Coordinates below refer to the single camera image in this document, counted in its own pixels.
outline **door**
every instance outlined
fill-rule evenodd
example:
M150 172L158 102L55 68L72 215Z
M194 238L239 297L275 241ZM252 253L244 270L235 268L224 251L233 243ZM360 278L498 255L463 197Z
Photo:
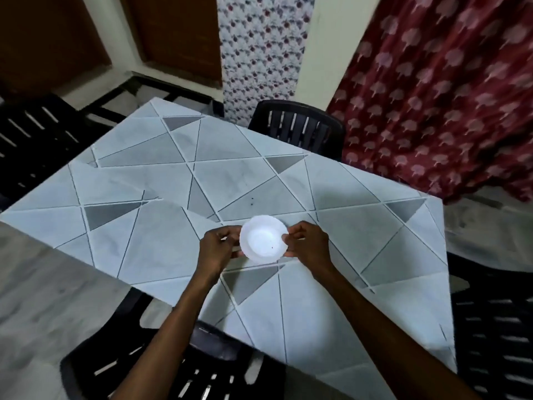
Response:
M222 81L217 0L121 0L146 62Z
M0 95L46 94L111 62L83 0L0 1Z

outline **chair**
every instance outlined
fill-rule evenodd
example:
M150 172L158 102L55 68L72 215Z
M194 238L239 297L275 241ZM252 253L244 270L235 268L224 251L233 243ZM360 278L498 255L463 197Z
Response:
M5 209L94 143L90 127L57 95L0 106L0 209Z
M107 399L146 349L157 329L139 324L152 297L131 288L113 316L60 363L70 400ZM244 378L260 352L198 321L183 354L169 399L283 399L285 365L264 355L253 384Z
M487 268L448 253L457 374L485 399L533 398L533 274Z
M340 161L343 123L324 111L294 101L266 100L255 108L248 129Z

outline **person's right arm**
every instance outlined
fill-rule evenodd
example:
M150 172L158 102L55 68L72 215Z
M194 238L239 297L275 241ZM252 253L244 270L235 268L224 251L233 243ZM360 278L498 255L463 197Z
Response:
M457 375L366 300L330 259L328 235L300 222L283 235L286 256L298 257L333 297L398 400L479 400Z

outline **person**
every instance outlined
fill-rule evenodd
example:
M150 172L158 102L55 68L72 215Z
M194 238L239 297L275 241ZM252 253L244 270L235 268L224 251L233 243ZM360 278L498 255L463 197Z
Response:
M288 228L286 256L296 257L330 293L398 400L473 400L479 396L367 301L335 268L328 235L302 221ZM217 283L239 244L240 226L208 231L200 240L196 271L176 307L143 355L119 385L112 400L166 399L189 344L203 301Z

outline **maroon patterned curtain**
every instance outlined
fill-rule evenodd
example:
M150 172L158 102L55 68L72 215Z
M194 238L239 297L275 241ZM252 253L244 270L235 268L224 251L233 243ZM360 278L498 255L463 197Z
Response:
M443 199L533 198L533 0L381 0L328 112L343 160Z

